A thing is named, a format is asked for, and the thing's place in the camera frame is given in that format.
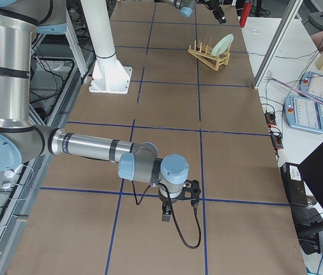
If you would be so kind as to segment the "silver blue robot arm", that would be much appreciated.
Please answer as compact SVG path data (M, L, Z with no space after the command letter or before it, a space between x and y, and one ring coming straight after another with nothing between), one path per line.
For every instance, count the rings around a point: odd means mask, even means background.
M225 13L221 7L223 1L218 0L161 0L163 3L167 3L176 9L180 10L180 14L184 17L189 17L197 4L203 4L207 9L212 11L215 19L219 24L226 23Z

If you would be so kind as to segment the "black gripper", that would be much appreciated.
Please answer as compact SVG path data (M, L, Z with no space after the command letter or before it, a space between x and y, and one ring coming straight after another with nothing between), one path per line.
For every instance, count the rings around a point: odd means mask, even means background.
M208 0L206 6L212 11L215 19L219 23L226 23L226 17L223 9L220 7L220 0Z

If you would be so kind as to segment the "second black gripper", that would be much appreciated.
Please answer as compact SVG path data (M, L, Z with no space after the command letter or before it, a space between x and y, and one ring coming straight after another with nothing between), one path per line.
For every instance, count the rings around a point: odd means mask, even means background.
M169 222L171 219L172 205L177 202L176 199L171 199L171 201L164 196L160 191L158 192L159 199L162 201L162 222Z

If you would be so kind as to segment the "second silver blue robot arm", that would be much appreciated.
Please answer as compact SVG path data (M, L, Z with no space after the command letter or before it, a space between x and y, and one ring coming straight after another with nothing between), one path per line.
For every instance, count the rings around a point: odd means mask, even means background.
M66 32L65 1L0 1L0 171L38 156L77 155L117 163L120 178L157 187L164 221L173 204L185 199L192 183L184 157L159 158L151 143L67 133L29 120L31 39L39 27Z

